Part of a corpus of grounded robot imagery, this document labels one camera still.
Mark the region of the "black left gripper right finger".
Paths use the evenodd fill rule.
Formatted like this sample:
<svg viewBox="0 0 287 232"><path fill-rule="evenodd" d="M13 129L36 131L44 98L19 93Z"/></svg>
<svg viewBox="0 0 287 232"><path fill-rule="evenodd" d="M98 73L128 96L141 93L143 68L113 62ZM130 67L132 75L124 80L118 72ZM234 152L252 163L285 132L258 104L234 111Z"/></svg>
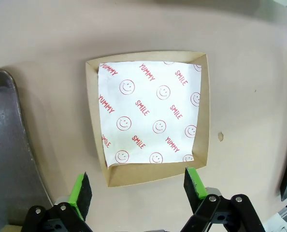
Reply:
<svg viewBox="0 0 287 232"><path fill-rule="evenodd" d="M218 189L208 193L195 168L185 169L184 189L193 215L183 232L207 232L213 224L222 224L228 232L262 232L263 225L244 194L224 198Z"/></svg>

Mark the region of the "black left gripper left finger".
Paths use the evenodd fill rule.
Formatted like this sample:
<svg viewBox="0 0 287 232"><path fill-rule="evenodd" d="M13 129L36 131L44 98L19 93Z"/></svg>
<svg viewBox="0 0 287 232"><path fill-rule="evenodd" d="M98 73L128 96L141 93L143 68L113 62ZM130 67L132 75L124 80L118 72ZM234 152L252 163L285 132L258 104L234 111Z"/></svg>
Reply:
<svg viewBox="0 0 287 232"><path fill-rule="evenodd" d="M23 232L90 232L86 223L92 190L87 173L78 175L69 198L50 209L32 206L25 217Z"/></svg>

